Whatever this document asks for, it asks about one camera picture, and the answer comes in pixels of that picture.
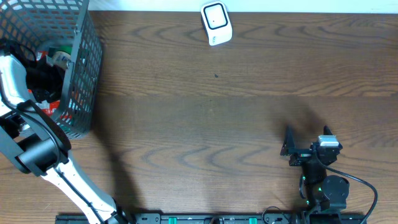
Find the green lid jar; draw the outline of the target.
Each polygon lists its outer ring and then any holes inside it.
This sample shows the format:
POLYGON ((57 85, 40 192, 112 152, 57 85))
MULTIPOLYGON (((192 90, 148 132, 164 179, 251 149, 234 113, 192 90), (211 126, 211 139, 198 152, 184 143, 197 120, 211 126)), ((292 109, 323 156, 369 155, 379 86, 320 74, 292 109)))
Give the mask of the green lid jar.
POLYGON ((52 55, 53 64, 66 70, 71 59, 72 46, 62 45, 56 48, 52 55))

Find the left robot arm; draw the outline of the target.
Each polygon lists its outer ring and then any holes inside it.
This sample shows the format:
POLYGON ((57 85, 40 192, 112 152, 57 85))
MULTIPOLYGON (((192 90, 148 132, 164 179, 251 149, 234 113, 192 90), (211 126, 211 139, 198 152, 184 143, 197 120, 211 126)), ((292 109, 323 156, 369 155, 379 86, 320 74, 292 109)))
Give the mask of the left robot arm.
POLYGON ((89 223, 134 223, 75 161, 66 134, 31 100, 26 76, 15 56, 1 55, 1 154, 21 172, 59 188, 89 223))

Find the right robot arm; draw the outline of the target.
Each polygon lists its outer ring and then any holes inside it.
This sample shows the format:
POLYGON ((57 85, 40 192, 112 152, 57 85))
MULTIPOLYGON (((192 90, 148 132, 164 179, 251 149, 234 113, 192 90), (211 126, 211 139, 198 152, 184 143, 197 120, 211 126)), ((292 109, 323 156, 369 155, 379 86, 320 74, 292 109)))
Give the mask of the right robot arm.
POLYGON ((349 182, 344 177, 326 173, 328 166, 337 160, 342 148, 327 126, 308 148, 298 148, 292 129, 286 128, 280 154, 290 157, 290 166, 302 168, 299 193, 307 201, 307 208, 292 214, 290 223, 342 222, 341 211, 346 208, 349 182))

